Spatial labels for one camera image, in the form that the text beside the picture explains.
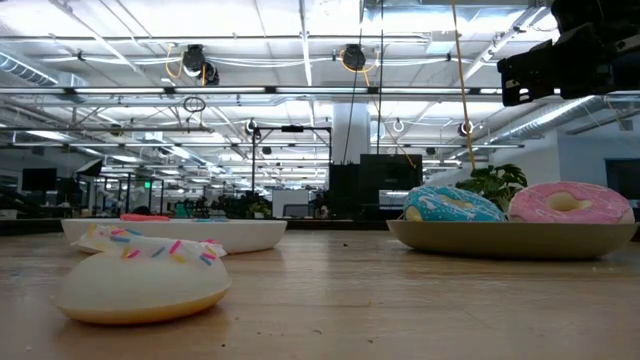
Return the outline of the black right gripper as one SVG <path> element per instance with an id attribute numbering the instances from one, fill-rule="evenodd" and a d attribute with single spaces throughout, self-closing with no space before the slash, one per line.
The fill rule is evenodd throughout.
<path id="1" fill-rule="evenodd" d="M 554 0 L 551 12 L 563 98 L 640 91 L 640 0 Z M 504 106 L 554 94 L 552 47 L 547 40 L 497 63 Z"/>

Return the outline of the large pink frosted donut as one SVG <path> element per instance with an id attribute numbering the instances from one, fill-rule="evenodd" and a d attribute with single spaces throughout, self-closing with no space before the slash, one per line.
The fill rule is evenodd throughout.
<path id="1" fill-rule="evenodd" d="M 607 187 L 582 182 L 537 184 L 510 201 L 511 222 L 563 224 L 634 224 L 629 201 Z"/>

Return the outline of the large blue frosted donut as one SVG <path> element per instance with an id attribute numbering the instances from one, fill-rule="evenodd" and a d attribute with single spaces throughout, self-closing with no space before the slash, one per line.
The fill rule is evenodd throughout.
<path id="1" fill-rule="evenodd" d="M 504 213 L 490 200 L 451 186 L 423 185 L 411 189 L 403 218 L 413 222 L 504 222 Z"/>

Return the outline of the small white sprinkled donut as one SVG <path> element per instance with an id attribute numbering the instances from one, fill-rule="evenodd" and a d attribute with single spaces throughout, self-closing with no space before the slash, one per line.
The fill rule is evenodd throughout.
<path id="1" fill-rule="evenodd" d="M 90 255 L 62 279 L 54 303 L 86 323 L 155 323 L 214 306 L 232 281 L 212 239 L 147 237 L 91 224 L 73 245 Z"/>

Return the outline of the green potted plant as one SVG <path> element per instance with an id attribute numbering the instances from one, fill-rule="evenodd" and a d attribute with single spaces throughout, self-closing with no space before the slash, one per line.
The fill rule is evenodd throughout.
<path id="1" fill-rule="evenodd" d="M 490 200 L 503 213 L 512 198 L 528 186 L 524 172 L 514 164 L 489 165 L 471 172 L 468 179 L 457 182 L 456 188 L 467 190 Z"/>

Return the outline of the grey round plate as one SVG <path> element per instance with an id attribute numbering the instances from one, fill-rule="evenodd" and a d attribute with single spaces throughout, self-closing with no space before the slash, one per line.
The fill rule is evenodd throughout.
<path id="1" fill-rule="evenodd" d="M 411 222 L 389 220 L 403 244 L 424 252 L 468 257 L 586 260 L 631 241 L 635 224 L 521 222 Z"/>

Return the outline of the white building column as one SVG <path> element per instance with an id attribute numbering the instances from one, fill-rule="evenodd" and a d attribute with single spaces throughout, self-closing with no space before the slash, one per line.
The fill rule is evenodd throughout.
<path id="1" fill-rule="evenodd" d="M 336 165 L 359 164 L 370 151 L 371 115 L 367 103 L 334 103 L 332 161 Z"/>

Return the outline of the white board panel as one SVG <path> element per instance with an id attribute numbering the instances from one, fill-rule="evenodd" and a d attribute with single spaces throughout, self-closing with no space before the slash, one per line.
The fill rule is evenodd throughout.
<path id="1" fill-rule="evenodd" d="M 273 190 L 272 191 L 272 216 L 282 218 L 285 216 L 286 205 L 308 205 L 309 191 L 298 190 Z"/>

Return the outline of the white round plate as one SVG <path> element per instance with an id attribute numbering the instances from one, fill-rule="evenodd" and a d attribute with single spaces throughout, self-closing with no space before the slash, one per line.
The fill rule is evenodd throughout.
<path id="1" fill-rule="evenodd" d="M 231 254 L 268 250 L 281 240 L 287 227 L 282 220 L 121 221 L 116 218 L 64 219 L 61 226 L 69 242 L 78 241 L 91 224 L 130 229 L 149 237 L 202 241 L 212 239 Z"/>

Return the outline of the black office monitor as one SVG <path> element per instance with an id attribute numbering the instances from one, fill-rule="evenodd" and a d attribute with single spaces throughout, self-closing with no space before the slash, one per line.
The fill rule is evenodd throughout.
<path id="1" fill-rule="evenodd" d="M 56 186 L 56 168 L 24 168 L 22 170 L 22 191 L 53 191 Z"/>

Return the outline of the large dark wall screen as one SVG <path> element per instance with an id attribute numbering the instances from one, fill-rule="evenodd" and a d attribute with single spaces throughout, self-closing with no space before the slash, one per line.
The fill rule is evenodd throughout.
<path id="1" fill-rule="evenodd" d="M 605 168 L 609 188 L 640 201 L 640 159 L 607 159 Z"/>

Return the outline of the black metal stand frame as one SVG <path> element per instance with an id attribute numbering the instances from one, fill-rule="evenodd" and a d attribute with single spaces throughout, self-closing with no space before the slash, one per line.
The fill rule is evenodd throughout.
<path id="1" fill-rule="evenodd" d="M 329 181 L 332 129 L 305 125 L 258 126 L 251 130 L 251 193 L 256 186 L 311 192 Z"/>

